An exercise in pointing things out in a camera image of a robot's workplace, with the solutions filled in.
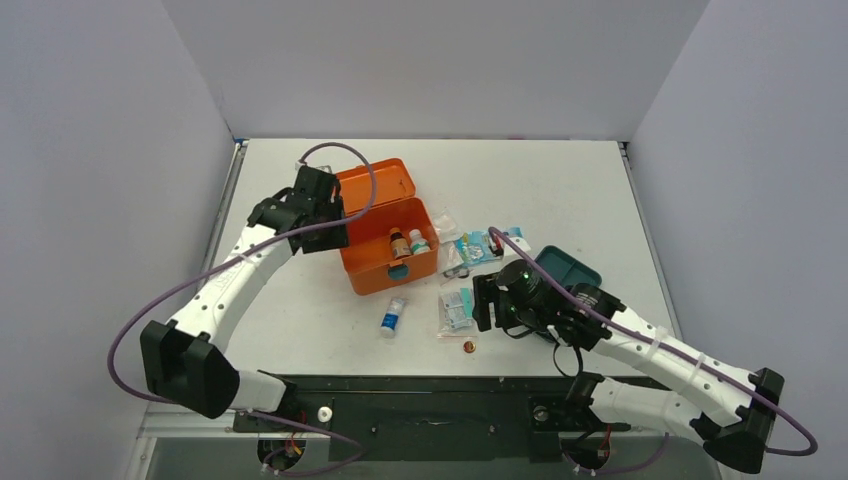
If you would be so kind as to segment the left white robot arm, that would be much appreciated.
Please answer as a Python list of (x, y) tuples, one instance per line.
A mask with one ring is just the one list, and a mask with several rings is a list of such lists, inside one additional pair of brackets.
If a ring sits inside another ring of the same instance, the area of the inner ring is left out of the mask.
[(248, 307), (296, 253), (347, 246), (341, 186), (325, 170), (303, 166), (293, 186), (256, 204), (220, 272), (165, 322), (151, 321), (140, 346), (148, 390), (215, 419), (229, 409), (259, 410), (272, 429), (291, 427), (298, 402), (269, 373), (238, 370), (225, 356)]

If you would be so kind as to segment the orange plastic medicine box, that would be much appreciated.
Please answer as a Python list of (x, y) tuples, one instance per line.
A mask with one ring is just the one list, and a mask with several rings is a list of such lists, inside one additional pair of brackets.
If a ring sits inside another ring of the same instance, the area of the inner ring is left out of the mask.
[[(416, 196), (416, 186), (399, 158), (372, 165), (376, 181), (372, 182), (364, 167), (337, 174), (341, 184), (345, 214), (359, 213), (376, 190), (376, 199), (368, 212), (346, 226), (349, 246), (340, 250), (345, 272), (353, 291), (361, 296), (411, 283), (436, 273), (439, 240), (423, 201)], [(430, 244), (431, 251), (394, 260), (389, 245), (389, 232), (399, 228), (409, 242), (409, 231), (418, 229)]]

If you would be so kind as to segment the white bottle green label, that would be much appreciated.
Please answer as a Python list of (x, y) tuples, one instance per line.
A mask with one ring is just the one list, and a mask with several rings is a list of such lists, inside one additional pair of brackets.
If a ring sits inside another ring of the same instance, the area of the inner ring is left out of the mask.
[(409, 247), (413, 255), (419, 255), (431, 251), (431, 247), (422, 232), (418, 229), (409, 231)]

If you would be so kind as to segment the zip bag of wipes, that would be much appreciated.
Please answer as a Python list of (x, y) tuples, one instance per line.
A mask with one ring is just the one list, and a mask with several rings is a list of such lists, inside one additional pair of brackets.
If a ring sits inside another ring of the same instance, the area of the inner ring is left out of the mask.
[(438, 295), (438, 326), (436, 336), (440, 339), (475, 338), (478, 334), (472, 316), (471, 290), (444, 290)]

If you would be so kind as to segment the brown bottle orange cap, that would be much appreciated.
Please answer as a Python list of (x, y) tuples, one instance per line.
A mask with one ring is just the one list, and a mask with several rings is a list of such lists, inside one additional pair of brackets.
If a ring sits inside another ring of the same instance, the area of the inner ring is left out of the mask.
[(394, 260), (400, 260), (412, 255), (410, 244), (399, 228), (392, 228), (390, 230), (389, 245)]

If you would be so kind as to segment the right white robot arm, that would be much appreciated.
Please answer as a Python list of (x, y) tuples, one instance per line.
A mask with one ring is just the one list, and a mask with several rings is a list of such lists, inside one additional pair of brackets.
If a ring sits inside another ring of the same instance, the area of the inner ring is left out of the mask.
[(717, 462), (758, 474), (785, 384), (769, 368), (749, 371), (716, 360), (655, 326), (590, 283), (554, 288), (525, 260), (473, 279), (481, 331), (523, 326), (579, 350), (615, 359), (659, 383), (639, 387), (585, 372), (564, 400), (578, 427), (596, 420), (662, 430), (700, 445)]

